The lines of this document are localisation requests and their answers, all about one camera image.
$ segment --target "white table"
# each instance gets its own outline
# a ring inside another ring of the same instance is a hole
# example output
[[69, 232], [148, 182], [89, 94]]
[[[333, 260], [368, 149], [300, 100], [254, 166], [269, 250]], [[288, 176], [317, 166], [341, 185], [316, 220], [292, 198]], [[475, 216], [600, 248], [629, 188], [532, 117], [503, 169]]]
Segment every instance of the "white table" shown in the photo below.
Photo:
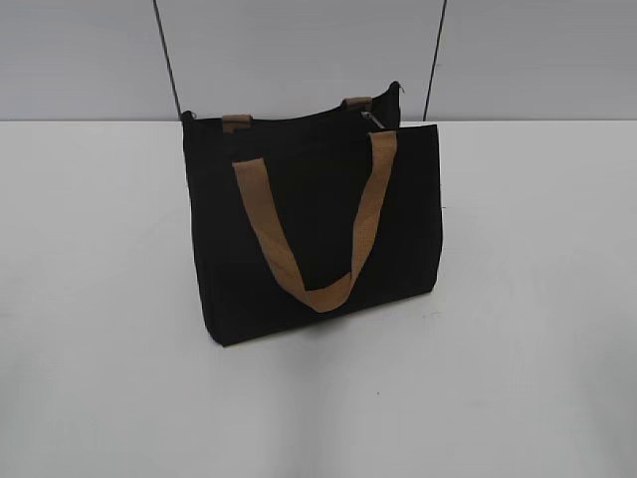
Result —
[[0, 476], [636, 476], [637, 122], [440, 135], [431, 295], [224, 350], [179, 125], [0, 123]]

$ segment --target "gray wall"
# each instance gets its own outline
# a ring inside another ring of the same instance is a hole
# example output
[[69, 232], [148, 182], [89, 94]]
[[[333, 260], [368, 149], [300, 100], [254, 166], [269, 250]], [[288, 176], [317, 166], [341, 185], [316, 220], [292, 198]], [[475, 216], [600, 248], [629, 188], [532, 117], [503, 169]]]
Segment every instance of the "gray wall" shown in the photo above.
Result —
[[[422, 117], [442, 0], [159, 0], [201, 116], [279, 118], [399, 80]], [[3, 0], [0, 119], [175, 118], [151, 0]], [[432, 120], [637, 118], [637, 2], [450, 0]]]

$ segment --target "zipper pull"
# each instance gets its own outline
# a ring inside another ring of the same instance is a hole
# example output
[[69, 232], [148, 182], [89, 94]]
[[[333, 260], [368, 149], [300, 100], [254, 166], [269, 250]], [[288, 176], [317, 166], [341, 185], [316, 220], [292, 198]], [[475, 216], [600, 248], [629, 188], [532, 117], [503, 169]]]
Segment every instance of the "zipper pull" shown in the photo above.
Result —
[[382, 122], [380, 122], [380, 121], [378, 120], [378, 118], [377, 118], [377, 117], [375, 117], [372, 113], [370, 113], [370, 112], [360, 112], [360, 114], [361, 114], [361, 115], [362, 115], [362, 117], [363, 117], [363, 118], [365, 118], [366, 120], [372, 120], [372, 121], [374, 121], [374, 122], [376, 123], [376, 125], [377, 125], [378, 127], [380, 127], [381, 129], [385, 129], [385, 126], [383, 125], [383, 123], [382, 123]]

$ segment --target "black canvas bag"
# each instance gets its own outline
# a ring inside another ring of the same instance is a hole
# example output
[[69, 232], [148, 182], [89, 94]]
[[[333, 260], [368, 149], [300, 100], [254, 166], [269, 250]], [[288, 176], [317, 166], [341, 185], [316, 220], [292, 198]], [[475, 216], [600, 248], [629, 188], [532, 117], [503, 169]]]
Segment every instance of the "black canvas bag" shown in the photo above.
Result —
[[202, 310], [223, 346], [436, 282], [436, 126], [379, 130], [357, 111], [279, 126], [226, 133], [219, 148], [215, 132], [183, 118]]

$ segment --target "tan handle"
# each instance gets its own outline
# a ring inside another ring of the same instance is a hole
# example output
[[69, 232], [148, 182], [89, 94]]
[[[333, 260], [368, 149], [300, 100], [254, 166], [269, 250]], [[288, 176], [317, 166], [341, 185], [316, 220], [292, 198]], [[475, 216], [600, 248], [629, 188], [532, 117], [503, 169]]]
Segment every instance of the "tan handle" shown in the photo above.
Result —
[[279, 285], [316, 312], [328, 312], [344, 304], [358, 279], [376, 239], [380, 209], [396, 154], [395, 131], [369, 134], [371, 174], [360, 197], [352, 231], [351, 270], [323, 289], [307, 290], [299, 265], [281, 227], [263, 158], [234, 162], [237, 183], [250, 224]]
[[250, 115], [224, 115], [221, 117], [223, 132], [233, 132], [235, 129], [250, 127], [252, 117]]
[[342, 102], [348, 110], [363, 107], [366, 112], [371, 112], [371, 97], [345, 98]]

